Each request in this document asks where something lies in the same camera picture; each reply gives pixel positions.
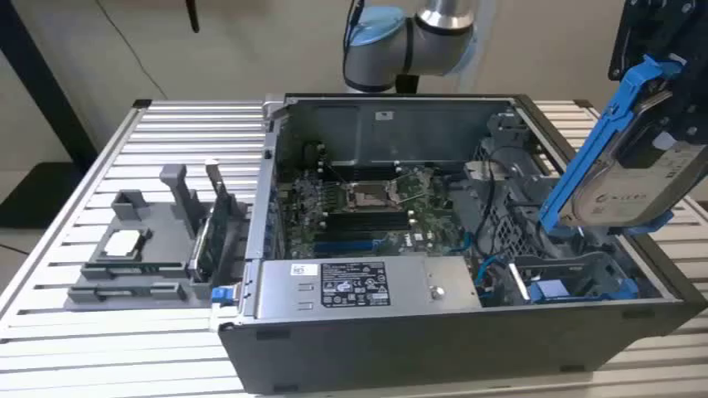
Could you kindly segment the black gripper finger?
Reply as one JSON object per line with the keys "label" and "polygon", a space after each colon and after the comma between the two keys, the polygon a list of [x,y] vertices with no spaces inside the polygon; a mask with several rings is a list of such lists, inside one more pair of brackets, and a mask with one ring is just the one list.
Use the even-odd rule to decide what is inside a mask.
{"label": "black gripper finger", "polygon": [[706,145],[706,58],[692,57],[669,84],[664,107],[668,133],[677,141]]}

